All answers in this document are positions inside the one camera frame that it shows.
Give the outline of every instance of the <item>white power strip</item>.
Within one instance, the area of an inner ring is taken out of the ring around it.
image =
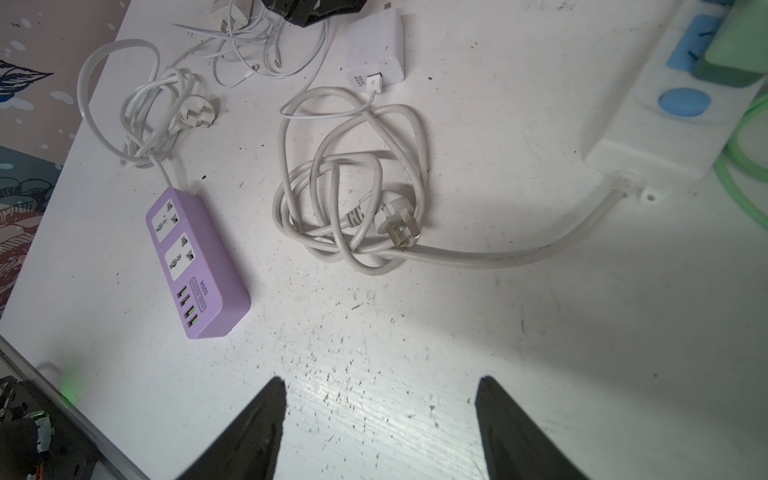
[[[684,70],[685,57],[690,57],[691,65],[695,62],[700,43],[714,35],[709,26],[719,26],[717,18],[728,11],[702,0],[681,2],[634,85],[587,153],[585,160],[594,169],[624,175],[641,185],[643,203],[688,191],[701,180],[762,85],[732,88],[698,80]],[[704,25],[703,30],[694,31],[696,25]],[[699,45],[686,44],[689,39]],[[671,61],[673,55],[678,58]]]

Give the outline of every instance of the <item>electrical plug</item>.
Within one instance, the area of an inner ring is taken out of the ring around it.
[[[346,215],[350,227],[357,227],[362,223],[368,210],[368,202],[370,196]],[[373,217],[373,227],[379,234],[388,234],[396,247],[405,247],[409,240],[417,239],[422,234],[421,228],[413,218],[413,211],[410,200],[393,191],[382,190],[379,209]]]
[[[180,128],[189,129],[196,127],[209,127],[216,119],[214,106],[200,95],[190,95],[181,104],[176,116],[176,123]]]

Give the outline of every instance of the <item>blue switch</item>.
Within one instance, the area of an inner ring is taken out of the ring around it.
[[[696,117],[712,104],[712,97],[695,88],[673,88],[659,98],[659,106],[678,117]]]

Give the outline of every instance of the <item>white usb charger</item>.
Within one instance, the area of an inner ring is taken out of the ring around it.
[[[381,74],[384,87],[406,78],[403,39],[402,21],[395,8],[349,24],[346,78],[354,91],[369,91],[368,78],[376,74]]]

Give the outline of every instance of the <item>label on power strip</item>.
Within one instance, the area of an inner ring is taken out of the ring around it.
[[[194,295],[195,300],[197,300],[197,307],[202,312],[205,310],[206,305],[205,300],[203,300],[203,293],[200,291],[200,287],[197,285],[195,277],[192,277],[192,280],[190,280],[190,286],[192,287],[192,294]]]

